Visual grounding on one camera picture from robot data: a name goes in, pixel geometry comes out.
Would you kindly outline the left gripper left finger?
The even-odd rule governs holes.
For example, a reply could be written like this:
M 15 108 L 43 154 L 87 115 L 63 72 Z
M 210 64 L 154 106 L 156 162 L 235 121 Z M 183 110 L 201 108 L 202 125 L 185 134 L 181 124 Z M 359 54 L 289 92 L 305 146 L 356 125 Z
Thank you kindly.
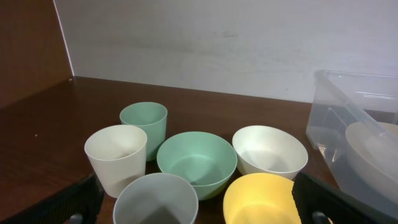
M 90 174 L 1 223 L 95 223 L 103 198 L 97 176 Z

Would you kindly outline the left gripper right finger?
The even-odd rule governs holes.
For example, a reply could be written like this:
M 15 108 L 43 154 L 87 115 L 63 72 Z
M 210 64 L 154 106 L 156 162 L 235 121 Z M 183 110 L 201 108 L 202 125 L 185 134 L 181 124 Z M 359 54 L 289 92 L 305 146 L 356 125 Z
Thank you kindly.
M 376 210 L 327 183 L 299 172 L 292 196 L 302 223 L 397 224 L 397 219 Z

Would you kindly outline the cream plate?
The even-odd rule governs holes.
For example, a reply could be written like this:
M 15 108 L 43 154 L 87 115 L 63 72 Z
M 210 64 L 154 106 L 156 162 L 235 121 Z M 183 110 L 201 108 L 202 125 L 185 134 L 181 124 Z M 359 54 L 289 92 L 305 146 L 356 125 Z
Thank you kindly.
M 348 162 L 360 179 L 387 197 L 397 195 L 397 125 L 379 122 L 386 131 L 374 135 L 365 124 L 349 125 Z

